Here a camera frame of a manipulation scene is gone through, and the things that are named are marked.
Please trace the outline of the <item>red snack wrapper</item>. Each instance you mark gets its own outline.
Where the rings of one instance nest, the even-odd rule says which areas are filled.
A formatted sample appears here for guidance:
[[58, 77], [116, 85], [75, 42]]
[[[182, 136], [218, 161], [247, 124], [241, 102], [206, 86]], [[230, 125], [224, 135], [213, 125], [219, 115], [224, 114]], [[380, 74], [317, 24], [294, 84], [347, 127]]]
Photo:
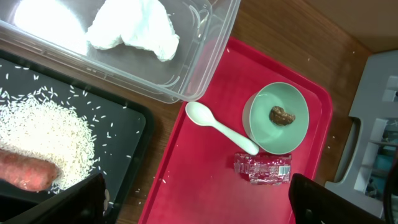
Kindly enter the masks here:
[[253, 185], [287, 184], [290, 182], [292, 155], [236, 153], [233, 168]]

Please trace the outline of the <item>white napkin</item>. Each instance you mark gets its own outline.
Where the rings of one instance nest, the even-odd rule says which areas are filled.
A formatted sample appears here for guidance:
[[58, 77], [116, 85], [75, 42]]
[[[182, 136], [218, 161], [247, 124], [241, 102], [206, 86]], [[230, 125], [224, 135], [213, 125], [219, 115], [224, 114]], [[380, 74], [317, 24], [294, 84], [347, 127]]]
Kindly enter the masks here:
[[151, 51], [161, 62], [174, 58], [180, 42], [158, 0], [106, 0], [88, 28], [86, 39], [99, 50], [125, 44]]

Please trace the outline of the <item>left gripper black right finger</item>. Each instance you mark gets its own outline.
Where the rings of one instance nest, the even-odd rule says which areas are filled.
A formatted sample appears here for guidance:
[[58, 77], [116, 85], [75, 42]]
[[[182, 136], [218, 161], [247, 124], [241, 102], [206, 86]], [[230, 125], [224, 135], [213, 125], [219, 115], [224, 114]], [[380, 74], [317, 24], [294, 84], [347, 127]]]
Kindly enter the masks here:
[[302, 174], [292, 176], [289, 200], [296, 224], [385, 224]]

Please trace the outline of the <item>white rice pile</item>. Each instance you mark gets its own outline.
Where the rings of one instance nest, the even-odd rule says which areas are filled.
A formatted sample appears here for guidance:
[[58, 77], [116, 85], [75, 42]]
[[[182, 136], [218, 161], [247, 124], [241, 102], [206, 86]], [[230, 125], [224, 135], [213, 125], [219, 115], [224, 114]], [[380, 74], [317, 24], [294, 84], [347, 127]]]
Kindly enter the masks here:
[[59, 169], [59, 193], [91, 174], [119, 185], [146, 125], [140, 112], [1, 61], [1, 148]]

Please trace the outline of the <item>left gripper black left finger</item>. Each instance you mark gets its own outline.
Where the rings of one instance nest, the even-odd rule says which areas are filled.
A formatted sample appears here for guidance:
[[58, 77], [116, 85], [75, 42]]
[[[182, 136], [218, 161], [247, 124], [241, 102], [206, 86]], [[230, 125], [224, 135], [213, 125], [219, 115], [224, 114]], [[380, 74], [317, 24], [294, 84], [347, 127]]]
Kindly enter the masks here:
[[4, 224], [104, 224], [106, 184], [101, 174], [54, 195], [36, 206], [4, 220]]

